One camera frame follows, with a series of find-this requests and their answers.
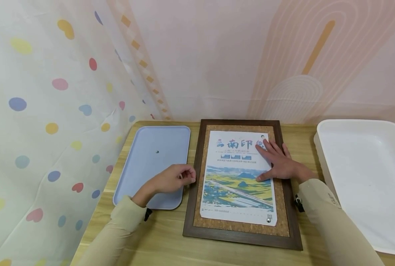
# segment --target light blue tray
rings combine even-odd
[[[132,197],[149,179],[168,166],[187,163],[190,129],[186,126],[144,126],[135,134],[131,151],[113,196],[117,205],[124,195]],[[150,200],[150,209],[172,210],[181,204],[183,189],[159,193]]]

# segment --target table surface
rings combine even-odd
[[[110,213],[114,208],[113,195],[137,130],[142,126],[180,125],[191,129],[187,162],[193,165],[199,122],[138,121],[133,125],[71,265],[77,264],[83,252],[110,220]],[[282,125],[283,140],[293,159],[304,163],[323,180],[313,142],[315,132],[316,126]],[[292,186],[293,193],[297,193],[298,184],[293,181]],[[298,213],[304,250],[295,251],[183,237],[187,201],[188,192],[184,190],[183,202],[177,209],[153,212],[149,220],[143,222],[132,236],[118,265],[331,265],[323,239],[305,213]],[[395,255],[380,252],[378,254],[386,266],[395,266]]]

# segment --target cuff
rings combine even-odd
[[[328,186],[316,178],[309,179],[299,185],[298,197],[306,211],[316,210],[323,204],[333,204],[341,208]]]
[[[131,198],[124,196],[113,209],[110,215],[111,222],[128,232],[134,232],[143,221],[146,210],[147,208],[139,207]]]

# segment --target landscape photo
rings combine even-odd
[[[273,208],[271,180],[256,182],[264,171],[230,167],[206,167],[202,202],[217,207]]]

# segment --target printed flyer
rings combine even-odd
[[[203,218],[275,226],[273,180],[256,182],[271,169],[262,148],[267,133],[211,131],[200,215]]]

